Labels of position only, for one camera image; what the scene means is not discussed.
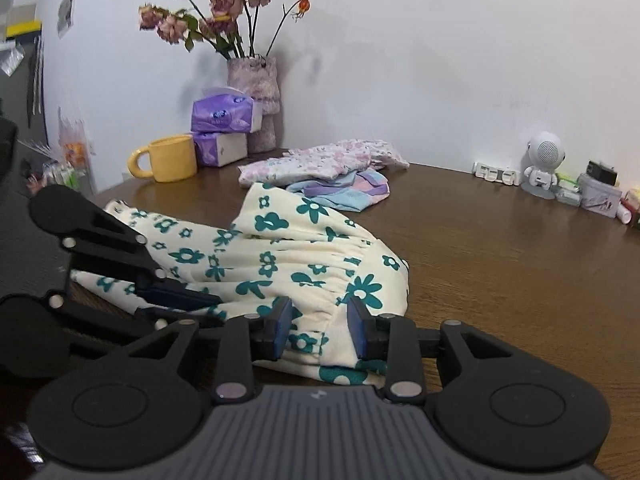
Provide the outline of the cream teal floral garment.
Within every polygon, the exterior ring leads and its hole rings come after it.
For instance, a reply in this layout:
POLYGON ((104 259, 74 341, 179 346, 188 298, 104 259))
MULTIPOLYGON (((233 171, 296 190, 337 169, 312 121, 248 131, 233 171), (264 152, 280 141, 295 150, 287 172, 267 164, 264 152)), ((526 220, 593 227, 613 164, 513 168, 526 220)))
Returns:
POLYGON ((347 327, 349 300, 374 315, 408 308, 409 266, 344 214, 300 195, 255 184, 227 229, 132 208, 106 212, 144 235, 154 261, 177 282, 213 301, 208 318, 265 315, 280 296, 293 321, 280 372, 337 385, 382 386, 386 366, 356 355, 347 327))

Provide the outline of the yellow ceramic mug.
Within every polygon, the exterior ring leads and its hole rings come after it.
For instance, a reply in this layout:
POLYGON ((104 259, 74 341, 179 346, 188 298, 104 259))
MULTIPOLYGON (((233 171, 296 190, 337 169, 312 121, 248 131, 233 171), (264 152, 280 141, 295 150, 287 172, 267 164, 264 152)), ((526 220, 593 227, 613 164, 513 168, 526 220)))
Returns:
POLYGON ((130 155, 127 167, 133 177, 154 179, 158 183, 192 178, 198 172, 193 138, 190 133, 183 133, 152 141, 130 155), (150 170, 143 170, 139 165, 143 155, 149 156, 150 170))

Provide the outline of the blue purple folded garment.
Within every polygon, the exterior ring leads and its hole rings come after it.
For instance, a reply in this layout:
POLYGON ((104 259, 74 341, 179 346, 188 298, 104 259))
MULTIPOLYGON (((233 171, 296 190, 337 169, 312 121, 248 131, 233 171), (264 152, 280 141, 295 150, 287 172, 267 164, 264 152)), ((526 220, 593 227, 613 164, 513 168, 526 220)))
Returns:
POLYGON ((352 171, 331 181, 300 181, 286 189, 321 206, 350 212, 361 212, 390 196, 386 177, 374 169, 352 171))

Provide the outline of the lower purple tissue box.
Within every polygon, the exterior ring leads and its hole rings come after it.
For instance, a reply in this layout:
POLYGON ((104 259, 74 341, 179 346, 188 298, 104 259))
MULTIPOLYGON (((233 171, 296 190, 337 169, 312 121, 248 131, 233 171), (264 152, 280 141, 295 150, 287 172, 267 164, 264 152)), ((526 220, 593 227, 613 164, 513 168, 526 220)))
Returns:
POLYGON ((201 167, 224 167, 247 156, 245 133, 193 133, 192 139, 201 167))

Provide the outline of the pink floral folded garment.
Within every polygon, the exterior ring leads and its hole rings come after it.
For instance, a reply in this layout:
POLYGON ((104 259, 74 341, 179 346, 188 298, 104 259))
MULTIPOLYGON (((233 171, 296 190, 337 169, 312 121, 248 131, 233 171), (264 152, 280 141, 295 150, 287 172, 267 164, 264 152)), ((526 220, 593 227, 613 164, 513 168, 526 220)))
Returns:
POLYGON ((292 148, 279 157, 239 166, 239 185, 288 186, 306 180, 333 181, 367 169, 408 169, 410 164, 382 140, 341 140, 313 148, 292 148))

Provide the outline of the upper purple tissue pack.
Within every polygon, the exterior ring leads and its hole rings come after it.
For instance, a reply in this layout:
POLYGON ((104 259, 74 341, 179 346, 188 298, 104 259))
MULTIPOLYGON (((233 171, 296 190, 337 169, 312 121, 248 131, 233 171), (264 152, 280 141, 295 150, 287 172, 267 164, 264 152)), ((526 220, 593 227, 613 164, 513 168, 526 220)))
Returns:
POLYGON ((255 133, 262 128, 262 103, 229 87, 213 88, 193 102, 194 133, 255 133))

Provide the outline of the white power strip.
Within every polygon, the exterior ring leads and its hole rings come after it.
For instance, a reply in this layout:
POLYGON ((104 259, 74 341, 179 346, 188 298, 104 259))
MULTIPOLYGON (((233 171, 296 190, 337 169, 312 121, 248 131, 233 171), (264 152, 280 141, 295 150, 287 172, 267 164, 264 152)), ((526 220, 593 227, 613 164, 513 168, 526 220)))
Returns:
POLYGON ((499 168, 476 162, 473 166, 472 175, 491 183, 500 183, 506 186, 520 186, 521 173, 516 169, 499 168))

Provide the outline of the pink fuzzy vase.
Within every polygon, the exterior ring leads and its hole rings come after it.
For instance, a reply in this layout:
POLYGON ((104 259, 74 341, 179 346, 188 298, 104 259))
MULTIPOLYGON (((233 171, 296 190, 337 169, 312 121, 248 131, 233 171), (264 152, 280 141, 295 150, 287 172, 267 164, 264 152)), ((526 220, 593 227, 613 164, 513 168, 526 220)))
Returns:
POLYGON ((260 154, 277 147, 274 118, 281 110, 277 61, 272 56, 235 58, 227 62, 228 86, 250 96, 262 107, 262 126, 247 136, 250 154, 260 154))

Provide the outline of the white astronaut figurine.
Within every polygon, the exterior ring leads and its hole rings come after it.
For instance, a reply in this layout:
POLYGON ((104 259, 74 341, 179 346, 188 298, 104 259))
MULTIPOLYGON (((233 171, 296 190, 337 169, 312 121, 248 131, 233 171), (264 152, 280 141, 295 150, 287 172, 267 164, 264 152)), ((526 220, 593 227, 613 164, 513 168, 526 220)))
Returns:
POLYGON ((529 165, 522 172, 521 189, 544 200, 554 200, 556 170, 566 157, 560 138, 548 131, 535 134, 527 143, 527 157, 529 165))

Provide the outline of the grey tin box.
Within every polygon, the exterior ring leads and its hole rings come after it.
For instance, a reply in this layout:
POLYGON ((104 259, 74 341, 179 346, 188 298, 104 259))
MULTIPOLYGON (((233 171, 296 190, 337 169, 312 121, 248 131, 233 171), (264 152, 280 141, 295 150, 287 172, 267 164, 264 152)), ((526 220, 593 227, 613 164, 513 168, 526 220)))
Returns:
POLYGON ((606 218, 615 218, 622 190, 615 185, 609 185, 598 181, 588 174, 580 174, 577 180, 580 194, 580 206, 582 209, 595 212, 606 218))

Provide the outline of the black charger block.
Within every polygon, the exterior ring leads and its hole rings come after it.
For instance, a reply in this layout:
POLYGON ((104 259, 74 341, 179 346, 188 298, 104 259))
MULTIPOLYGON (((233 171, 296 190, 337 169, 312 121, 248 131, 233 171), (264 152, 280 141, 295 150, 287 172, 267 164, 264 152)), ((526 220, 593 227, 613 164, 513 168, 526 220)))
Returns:
POLYGON ((617 171, 612 166, 605 165, 603 162, 590 160, 586 168, 586 174, 588 174, 590 178, 606 185, 615 186, 617 182, 617 171))

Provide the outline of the small white tube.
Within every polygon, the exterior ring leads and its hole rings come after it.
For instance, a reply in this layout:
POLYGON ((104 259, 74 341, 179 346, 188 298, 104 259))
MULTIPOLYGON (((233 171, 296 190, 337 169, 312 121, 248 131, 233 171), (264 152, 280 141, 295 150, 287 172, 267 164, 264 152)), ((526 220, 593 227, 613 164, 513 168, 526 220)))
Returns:
POLYGON ((632 220, 632 212, 622 204, 619 204, 616 211, 616 217, 623 224, 629 224, 632 220))

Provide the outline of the dried pink roses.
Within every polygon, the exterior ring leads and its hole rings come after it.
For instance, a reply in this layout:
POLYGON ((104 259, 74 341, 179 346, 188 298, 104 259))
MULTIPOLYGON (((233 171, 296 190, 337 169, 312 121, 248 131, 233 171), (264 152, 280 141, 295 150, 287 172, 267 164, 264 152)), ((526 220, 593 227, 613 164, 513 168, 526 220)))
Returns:
POLYGON ((258 58, 257 25, 260 10, 272 0, 184 0, 186 6, 170 10, 152 3, 139 6, 139 29, 155 32, 166 44, 181 44, 192 51, 208 44, 225 60, 258 58))

